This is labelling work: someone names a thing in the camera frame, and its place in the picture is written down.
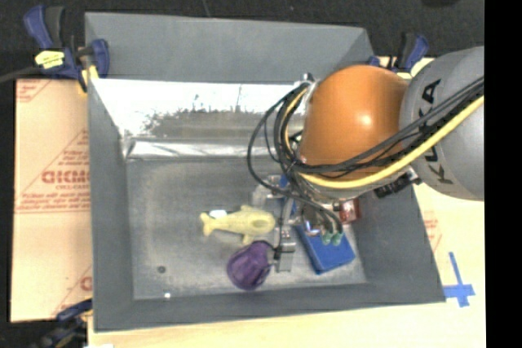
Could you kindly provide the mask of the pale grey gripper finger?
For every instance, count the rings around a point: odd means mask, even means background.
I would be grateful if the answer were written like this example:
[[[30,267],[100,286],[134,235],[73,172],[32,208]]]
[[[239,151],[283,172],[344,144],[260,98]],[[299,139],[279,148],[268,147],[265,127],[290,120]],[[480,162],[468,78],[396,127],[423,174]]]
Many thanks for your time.
[[[278,231],[273,257],[276,272],[291,271],[296,248],[297,241],[292,226],[281,227]]]
[[[251,192],[251,206],[270,213],[281,212],[281,196],[274,191],[257,185]]]

